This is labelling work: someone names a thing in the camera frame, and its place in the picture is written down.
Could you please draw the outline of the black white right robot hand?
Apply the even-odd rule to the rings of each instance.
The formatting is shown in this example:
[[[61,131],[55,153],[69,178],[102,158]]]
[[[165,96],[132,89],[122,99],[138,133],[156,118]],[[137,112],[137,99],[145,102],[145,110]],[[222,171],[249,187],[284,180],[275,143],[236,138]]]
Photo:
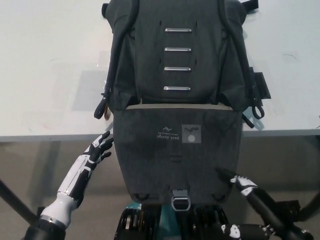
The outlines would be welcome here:
[[[265,224],[273,228],[276,236],[282,240],[314,239],[307,230],[297,227],[276,201],[248,177],[225,168],[217,167],[216,171],[221,179],[236,186]]]

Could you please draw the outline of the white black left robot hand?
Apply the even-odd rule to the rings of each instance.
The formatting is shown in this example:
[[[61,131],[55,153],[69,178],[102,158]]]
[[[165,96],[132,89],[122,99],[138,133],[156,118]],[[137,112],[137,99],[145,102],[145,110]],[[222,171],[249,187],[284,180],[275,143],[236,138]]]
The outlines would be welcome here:
[[[109,149],[113,146],[114,139],[110,134],[106,131],[100,135],[78,156],[58,189],[59,193],[72,198],[78,206],[82,203],[93,171],[112,154]]]

